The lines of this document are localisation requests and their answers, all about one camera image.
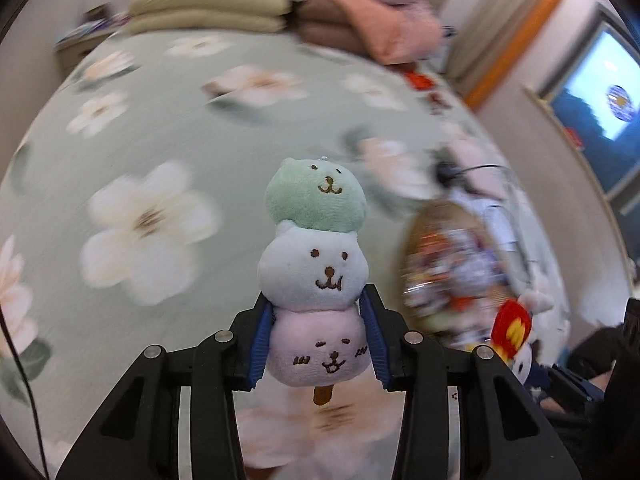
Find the beige orange curtain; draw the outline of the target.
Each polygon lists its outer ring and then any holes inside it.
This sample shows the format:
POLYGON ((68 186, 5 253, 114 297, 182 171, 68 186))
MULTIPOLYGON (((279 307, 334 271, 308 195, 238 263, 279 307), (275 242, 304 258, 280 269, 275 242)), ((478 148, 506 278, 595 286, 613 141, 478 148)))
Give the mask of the beige orange curtain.
POLYGON ((502 83, 561 0, 478 0, 452 43, 445 77, 477 110, 502 83))

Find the floral green quilted bedspread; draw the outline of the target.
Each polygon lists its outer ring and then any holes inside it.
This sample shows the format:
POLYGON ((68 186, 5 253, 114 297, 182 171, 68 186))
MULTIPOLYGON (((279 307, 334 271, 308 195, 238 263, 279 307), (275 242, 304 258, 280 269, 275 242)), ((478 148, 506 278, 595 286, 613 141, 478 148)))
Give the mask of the floral green quilted bedspread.
POLYGON ((457 193, 488 229, 517 290, 554 307, 534 319, 538 360, 561 356, 570 308, 558 263, 506 160, 446 81, 420 92, 358 56, 290 34, 119 32, 92 52, 128 72, 72 75, 29 127, 1 185, 2 286, 21 353, 1 361, 1 414, 38 468, 56 474, 128 365, 227 327, 256 299, 276 227, 264 195, 287 158, 349 169, 367 196, 358 240, 386 306, 401 304, 410 224, 442 190, 452 139, 475 140, 503 200, 457 193))

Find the pink folded blanket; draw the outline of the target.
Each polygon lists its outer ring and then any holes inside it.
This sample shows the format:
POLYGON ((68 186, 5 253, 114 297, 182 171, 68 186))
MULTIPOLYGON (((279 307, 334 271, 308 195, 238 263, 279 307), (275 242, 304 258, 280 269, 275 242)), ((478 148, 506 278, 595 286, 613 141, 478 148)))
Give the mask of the pink folded blanket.
POLYGON ((428 0, 304 0, 294 11, 306 44, 343 50, 381 65, 427 58, 444 29, 428 0))

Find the window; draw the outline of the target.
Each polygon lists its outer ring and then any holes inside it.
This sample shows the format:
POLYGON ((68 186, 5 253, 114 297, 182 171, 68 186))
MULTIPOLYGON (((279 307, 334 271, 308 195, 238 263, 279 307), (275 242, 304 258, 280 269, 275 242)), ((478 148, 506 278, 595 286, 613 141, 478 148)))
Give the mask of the window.
POLYGON ((588 162, 616 214, 639 220, 639 48, 600 4, 537 96, 588 162))

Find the white Hello Kitty plush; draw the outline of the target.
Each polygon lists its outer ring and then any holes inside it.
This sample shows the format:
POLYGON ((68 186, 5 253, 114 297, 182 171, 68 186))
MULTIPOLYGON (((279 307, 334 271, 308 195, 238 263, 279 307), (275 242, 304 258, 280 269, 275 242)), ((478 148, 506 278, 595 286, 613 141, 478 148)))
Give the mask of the white Hello Kitty plush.
POLYGON ((490 347, 510 367, 518 381, 525 384, 534 362, 529 342, 534 316, 552 307, 553 298, 535 289, 526 289, 516 299, 504 300, 498 308, 484 301, 469 312, 476 325, 476 335, 463 345, 463 349, 471 351, 482 344, 490 347))

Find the three-ball bear dango plush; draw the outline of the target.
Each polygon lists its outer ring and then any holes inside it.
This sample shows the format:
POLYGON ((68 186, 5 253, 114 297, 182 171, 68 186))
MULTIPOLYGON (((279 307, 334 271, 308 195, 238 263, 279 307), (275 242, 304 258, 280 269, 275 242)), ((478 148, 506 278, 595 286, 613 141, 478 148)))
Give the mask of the three-ball bear dango plush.
POLYGON ((362 374, 371 359, 358 299, 369 265, 358 243, 367 200, 345 167, 285 159, 266 188, 276 235, 260 256, 258 285, 272 307, 267 368, 314 404, 362 374))

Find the bedside table with books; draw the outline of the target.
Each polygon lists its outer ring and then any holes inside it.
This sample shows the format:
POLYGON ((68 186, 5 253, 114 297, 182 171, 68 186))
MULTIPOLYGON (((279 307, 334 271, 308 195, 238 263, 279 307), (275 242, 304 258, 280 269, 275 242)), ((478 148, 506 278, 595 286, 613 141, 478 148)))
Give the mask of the bedside table with books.
POLYGON ((96 6, 87 11, 82 22, 66 32, 55 45, 54 55, 61 78, 65 79, 70 76, 89 53, 126 25, 128 21, 129 14, 127 12, 113 14, 107 4, 96 6))

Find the red orange cloth item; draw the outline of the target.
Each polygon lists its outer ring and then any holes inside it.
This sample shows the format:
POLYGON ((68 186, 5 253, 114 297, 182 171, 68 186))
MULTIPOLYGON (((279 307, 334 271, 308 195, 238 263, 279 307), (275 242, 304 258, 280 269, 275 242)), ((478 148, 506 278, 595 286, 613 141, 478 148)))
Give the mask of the red orange cloth item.
POLYGON ((416 72, 415 70, 408 70, 408 72, 403 72, 402 76, 405 78, 405 81, 408 82, 409 86, 416 91, 427 92, 435 89, 437 86, 437 82, 434 81, 434 79, 422 73, 416 72))

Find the black power adapter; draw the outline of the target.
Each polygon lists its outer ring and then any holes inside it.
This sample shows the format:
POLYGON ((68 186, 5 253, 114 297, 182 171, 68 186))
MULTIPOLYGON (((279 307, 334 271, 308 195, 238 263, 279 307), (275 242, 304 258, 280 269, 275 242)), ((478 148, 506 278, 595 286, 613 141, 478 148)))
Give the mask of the black power adapter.
POLYGON ((434 167, 434 176, 442 188, 464 185, 463 170, 449 160, 440 160, 434 167))

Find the stacked cream yellow pillows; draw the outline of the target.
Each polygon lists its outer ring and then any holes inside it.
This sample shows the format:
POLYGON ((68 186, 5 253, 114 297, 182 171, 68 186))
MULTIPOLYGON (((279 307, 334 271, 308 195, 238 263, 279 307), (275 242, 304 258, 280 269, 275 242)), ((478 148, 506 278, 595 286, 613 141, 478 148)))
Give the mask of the stacked cream yellow pillows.
POLYGON ((294 0, 129 0, 128 32, 232 29, 273 34, 285 29, 294 0))

